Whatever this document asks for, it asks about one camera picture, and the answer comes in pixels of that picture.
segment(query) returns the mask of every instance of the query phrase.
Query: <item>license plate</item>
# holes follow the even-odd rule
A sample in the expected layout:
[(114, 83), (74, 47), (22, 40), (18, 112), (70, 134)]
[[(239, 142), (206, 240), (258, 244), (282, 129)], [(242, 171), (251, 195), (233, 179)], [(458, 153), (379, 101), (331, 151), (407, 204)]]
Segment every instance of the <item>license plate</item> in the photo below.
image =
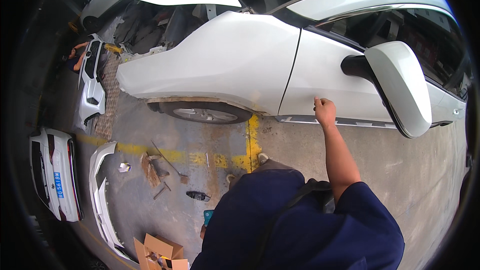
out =
[(63, 198), (62, 180), (60, 179), (60, 172), (53, 172), (55, 179), (55, 189), (57, 189), (57, 197)]

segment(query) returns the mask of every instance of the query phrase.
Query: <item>side mirror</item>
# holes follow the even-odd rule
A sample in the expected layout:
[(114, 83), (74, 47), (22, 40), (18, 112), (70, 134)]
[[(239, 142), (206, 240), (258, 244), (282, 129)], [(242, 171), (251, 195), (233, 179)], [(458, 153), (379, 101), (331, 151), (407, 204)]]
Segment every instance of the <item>side mirror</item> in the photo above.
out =
[(410, 139), (432, 125), (432, 108), (420, 63), (401, 41), (382, 43), (365, 55), (347, 56), (342, 71), (372, 82), (400, 133)]

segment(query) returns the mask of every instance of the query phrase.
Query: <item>car door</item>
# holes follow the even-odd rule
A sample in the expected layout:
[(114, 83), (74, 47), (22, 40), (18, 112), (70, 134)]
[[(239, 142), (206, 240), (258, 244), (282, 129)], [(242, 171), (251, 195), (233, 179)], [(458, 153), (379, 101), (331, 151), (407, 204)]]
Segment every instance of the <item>car door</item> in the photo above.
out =
[(329, 98), (339, 123), (389, 124), (391, 119), (369, 81), (347, 76), (341, 62), (366, 48), (389, 42), (408, 44), (427, 81), (432, 122), (462, 117), (464, 102), (445, 87), (462, 73), (465, 45), (453, 17), (434, 6), (373, 6), (372, 12), (348, 12), (335, 21), (319, 21), (301, 32), (297, 57), (279, 115), (314, 115), (312, 97)]

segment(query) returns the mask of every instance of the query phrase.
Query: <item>shoe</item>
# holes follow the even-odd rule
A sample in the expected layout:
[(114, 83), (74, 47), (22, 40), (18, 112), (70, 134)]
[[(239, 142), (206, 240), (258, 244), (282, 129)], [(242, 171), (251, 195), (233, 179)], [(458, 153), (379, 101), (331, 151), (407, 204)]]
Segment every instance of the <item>shoe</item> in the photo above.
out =
[(265, 162), (270, 159), (270, 157), (267, 155), (267, 153), (261, 152), (257, 155), (258, 158), (258, 164), (263, 165)]
[(227, 174), (227, 176), (226, 176), (226, 182), (227, 182), (228, 184), (230, 184), (230, 183), (232, 182), (232, 180), (234, 180), (235, 178), (237, 178), (235, 175), (233, 175), (233, 174)]

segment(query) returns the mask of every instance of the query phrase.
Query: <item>navy blue shirt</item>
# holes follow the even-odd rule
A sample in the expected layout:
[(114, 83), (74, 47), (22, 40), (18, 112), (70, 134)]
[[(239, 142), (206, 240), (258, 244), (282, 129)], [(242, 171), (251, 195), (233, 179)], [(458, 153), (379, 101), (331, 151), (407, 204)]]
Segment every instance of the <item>navy blue shirt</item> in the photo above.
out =
[[(238, 269), (267, 222), (305, 183), (297, 170), (242, 176), (220, 199), (191, 270)], [(363, 182), (349, 186), (333, 214), (306, 195), (275, 223), (257, 269), (396, 269), (405, 243), (387, 208)]]
[(70, 70), (70, 71), (73, 71), (75, 73), (79, 73), (80, 71), (77, 70), (75, 71), (74, 70), (74, 67), (75, 65), (78, 63), (78, 61), (80, 60), (80, 57), (79, 56), (75, 56), (73, 58), (70, 58), (67, 60), (67, 68)]

